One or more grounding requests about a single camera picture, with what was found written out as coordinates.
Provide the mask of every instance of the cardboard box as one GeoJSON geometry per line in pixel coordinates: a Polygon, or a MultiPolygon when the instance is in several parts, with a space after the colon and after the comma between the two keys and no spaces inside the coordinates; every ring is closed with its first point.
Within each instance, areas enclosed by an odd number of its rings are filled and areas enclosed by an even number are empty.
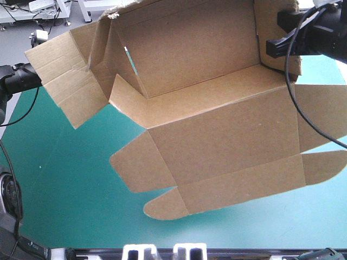
{"type": "MultiPolygon", "coordinates": [[[[145,213],[181,218],[344,168],[343,151],[301,154],[327,140],[297,114],[284,59],[265,52],[266,40],[285,35],[278,11],[297,8],[294,0],[136,1],[26,55],[74,127],[111,103],[146,128],[111,164],[134,192],[175,187],[145,213]]],[[[299,57],[291,73],[300,74],[299,57]]],[[[346,135],[345,86],[294,88],[313,121],[346,135]]]]}

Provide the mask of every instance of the floor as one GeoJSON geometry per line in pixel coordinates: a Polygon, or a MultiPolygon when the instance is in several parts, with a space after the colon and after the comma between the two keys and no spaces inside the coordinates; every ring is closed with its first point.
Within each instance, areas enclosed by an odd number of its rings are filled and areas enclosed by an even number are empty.
{"type": "MultiPolygon", "coordinates": [[[[70,21],[73,27],[84,24],[76,3],[70,21]]],[[[19,25],[0,32],[2,64],[25,62],[23,52],[30,48],[34,29],[19,25]]],[[[52,36],[67,29],[56,27],[52,36]]],[[[345,84],[336,62],[322,56],[305,57],[303,74],[299,83],[345,84]]],[[[27,110],[33,96],[22,94],[13,118],[27,110]]],[[[167,222],[149,218],[143,205],[165,191],[130,192],[108,162],[142,131],[111,106],[74,130],[42,89],[30,116],[3,137],[22,185],[21,233],[51,247],[171,247],[184,242],[205,242],[211,248],[346,247],[346,169],[322,184],[221,210],[167,222]]],[[[315,151],[336,149],[328,144],[315,151]]]]}

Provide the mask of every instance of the cardboard edge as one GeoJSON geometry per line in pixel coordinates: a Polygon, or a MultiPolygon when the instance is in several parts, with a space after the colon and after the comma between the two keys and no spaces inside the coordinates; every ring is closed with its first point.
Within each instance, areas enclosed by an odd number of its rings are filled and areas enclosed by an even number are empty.
{"type": "Polygon", "coordinates": [[[307,153],[302,157],[307,185],[327,181],[347,165],[347,151],[307,153]]]}

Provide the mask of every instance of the cardboard flap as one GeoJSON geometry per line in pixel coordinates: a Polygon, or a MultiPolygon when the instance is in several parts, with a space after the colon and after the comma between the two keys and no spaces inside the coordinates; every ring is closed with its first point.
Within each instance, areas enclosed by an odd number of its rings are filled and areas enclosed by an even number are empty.
{"type": "MultiPolygon", "coordinates": [[[[254,11],[256,30],[259,36],[259,48],[261,62],[274,69],[284,70],[285,58],[272,58],[266,54],[266,41],[280,39],[286,35],[277,25],[277,13],[279,11],[297,11],[298,2],[294,0],[255,0],[254,11]]],[[[300,57],[291,57],[290,72],[294,75],[301,74],[300,57]]]]}
{"type": "MultiPolygon", "coordinates": [[[[347,135],[347,86],[295,85],[298,103],[309,118],[334,138],[347,135]]],[[[298,115],[300,150],[305,152],[328,143],[298,115]]]]}
{"type": "Polygon", "coordinates": [[[160,220],[173,220],[190,214],[178,188],[148,202],[144,206],[144,212],[147,216],[160,220]]]}
{"type": "Polygon", "coordinates": [[[108,104],[71,32],[30,49],[25,55],[48,94],[75,128],[108,104]]]}
{"type": "Polygon", "coordinates": [[[329,180],[347,164],[346,151],[303,154],[306,184],[312,185],[329,180]]]}
{"type": "Polygon", "coordinates": [[[181,185],[148,202],[145,213],[168,220],[306,185],[301,155],[181,185]]]}
{"type": "Polygon", "coordinates": [[[111,156],[110,163],[133,192],[176,186],[149,132],[111,156]]]}

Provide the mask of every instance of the gray floor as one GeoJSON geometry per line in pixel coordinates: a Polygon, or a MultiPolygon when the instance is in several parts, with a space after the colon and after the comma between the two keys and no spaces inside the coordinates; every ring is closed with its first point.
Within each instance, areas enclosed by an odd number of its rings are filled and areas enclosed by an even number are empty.
{"type": "MultiPolygon", "coordinates": [[[[101,14],[102,11],[92,12],[93,21],[97,21],[101,14]]],[[[49,38],[53,38],[69,29],[86,24],[79,5],[76,2],[72,3],[69,21],[71,22],[70,27],[65,27],[64,24],[53,27],[49,38]]],[[[28,24],[18,23],[14,26],[8,24],[4,25],[7,30],[0,31],[0,66],[5,64],[12,65],[19,62],[28,62],[24,52],[31,48],[29,35],[34,30],[39,29],[38,25],[34,22],[28,24]]],[[[48,29],[50,25],[50,22],[48,22],[45,28],[48,29]]]]}

